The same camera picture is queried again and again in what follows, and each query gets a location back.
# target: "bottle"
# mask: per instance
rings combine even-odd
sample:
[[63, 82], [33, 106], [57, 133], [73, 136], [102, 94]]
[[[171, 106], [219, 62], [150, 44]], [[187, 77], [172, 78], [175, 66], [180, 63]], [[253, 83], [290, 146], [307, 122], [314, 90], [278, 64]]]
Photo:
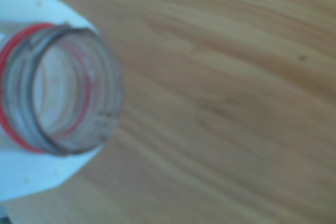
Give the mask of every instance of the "bottle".
[[121, 70], [90, 29], [0, 22], [0, 127], [35, 153], [88, 152], [122, 107]]

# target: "clear plastic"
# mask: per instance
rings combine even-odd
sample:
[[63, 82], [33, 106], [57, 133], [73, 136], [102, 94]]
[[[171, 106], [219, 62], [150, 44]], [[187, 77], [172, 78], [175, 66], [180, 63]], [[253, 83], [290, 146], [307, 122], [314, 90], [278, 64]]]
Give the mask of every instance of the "clear plastic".
[[[31, 26], [0, 24], [0, 52]], [[116, 128], [121, 71], [88, 29], [47, 26], [21, 38], [0, 74], [5, 119], [13, 134], [36, 150], [83, 153]]]

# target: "wooden surface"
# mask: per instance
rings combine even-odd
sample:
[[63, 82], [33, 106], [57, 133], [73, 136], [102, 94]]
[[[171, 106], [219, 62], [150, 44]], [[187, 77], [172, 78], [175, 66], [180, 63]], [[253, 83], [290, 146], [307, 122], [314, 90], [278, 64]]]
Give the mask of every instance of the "wooden surface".
[[65, 0], [124, 70], [113, 139], [13, 223], [336, 223], [336, 0]]

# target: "red band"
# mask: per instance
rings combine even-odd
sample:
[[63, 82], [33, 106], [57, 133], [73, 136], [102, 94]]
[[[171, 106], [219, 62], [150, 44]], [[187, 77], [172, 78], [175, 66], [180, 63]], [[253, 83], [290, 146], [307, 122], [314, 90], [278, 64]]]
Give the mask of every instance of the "red band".
[[[35, 24], [32, 25], [28, 28], [25, 28], [23, 30], [21, 30], [20, 32], [18, 32], [17, 34], [15, 34], [6, 44], [5, 46], [2, 48], [2, 50], [0, 51], [0, 83], [2, 83], [3, 81], [3, 72], [4, 69], [6, 67], [6, 63], [7, 63], [7, 59], [9, 57], [9, 55], [11, 55], [11, 52], [13, 51], [13, 49], [25, 38], [27, 38], [29, 35], [32, 35], [34, 33], [36, 33], [39, 30], [48, 28], [48, 27], [52, 27], [54, 26], [53, 24], [49, 24], [49, 23], [40, 23], [40, 24]], [[0, 97], [2, 97], [3, 94], [3, 90], [2, 87], [0, 86]], [[23, 148], [31, 151], [31, 152], [35, 152], [35, 153], [41, 153], [42, 151], [27, 144], [11, 127], [11, 125], [9, 124], [6, 114], [4, 112], [2, 103], [0, 102], [0, 124], [3, 127], [4, 131], [7, 133], [7, 135], [13, 140], [15, 141], [17, 144], [19, 144], [20, 146], [22, 146]]]

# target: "bottle rim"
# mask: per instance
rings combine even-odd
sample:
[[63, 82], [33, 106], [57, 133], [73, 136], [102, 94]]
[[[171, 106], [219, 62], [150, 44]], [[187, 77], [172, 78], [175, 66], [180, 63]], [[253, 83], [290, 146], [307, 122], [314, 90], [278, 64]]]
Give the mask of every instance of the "bottle rim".
[[[90, 151], [97, 146], [92, 146], [90, 148], [82, 148], [79, 150], [66, 149], [65, 147], [58, 145], [50, 136], [42, 129], [41, 124], [37, 118], [34, 109], [33, 103], [33, 85], [34, 85], [34, 77], [37, 72], [37, 68], [39, 63], [44, 57], [45, 52], [57, 41], [61, 38], [64, 38], [67, 35], [76, 35], [76, 34], [85, 34], [90, 33], [94, 34], [91, 30], [83, 28], [83, 29], [75, 29], [70, 27], [69, 25], [61, 25], [56, 26], [50, 23], [40, 23], [34, 24], [29, 27], [24, 28], [23, 30], [16, 33], [12, 38], [10, 38], [7, 43], [0, 50], [0, 124], [2, 125], [4, 131], [8, 134], [8, 136], [15, 141], [17, 144], [34, 153], [51, 153], [59, 156], [65, 156], [69, 154], [81, 154], [87, 151]], [[27, 128], [32, 129], [34, 133], [32, 136], [35, 136], [36, 142], [31, 144], [31, 142], [25, 140], [26, 136], [22, 136], [22, 132], [17, 132], [15, 127], [13, 127], [13, 117], [11, 115], [11, 111], [8, 110], [8, 104], [11, 103], [5, 92], [9, 93], [10, 87], [6, 82], [7, 78], [9, 78], [9, 72], [11, 69], [12, 62], [15, 62], [17, 58], [22, 57], [20, 53], [24, 50], [24, 48], [30, 47], [32, 50], [29, 53], [29, 61], [31, 63], [28, 67], [24, 68], [23, 75], [25, 79], [23, 82], [26, 83], [24, 85], [23, 93], [26, 94], [25, 102], [21, 102], [21, 110], [22, 117], [25, 117], [25, 122], [28, 124]], [[116, 82], [121, 82], [121, 75], [113, 76], [113, 80]], [[77, 119], [77, 122], [74, 123], [74, 127], [77, 127], [81, 124], [81, 121], [85, 118], [90, 103], [90, 82], [85, 80], [85, 90], [86, 93], [84, 95], [85, 101], [83, 103], [82, 111]], [[119, 110], [116, 111], [116, 115], [114, 115], [114, 119], [119, 119], [120, 111], [121, 111], [121, 103], [122, 101], [118, 101], [117, 107], [120, 107]]]

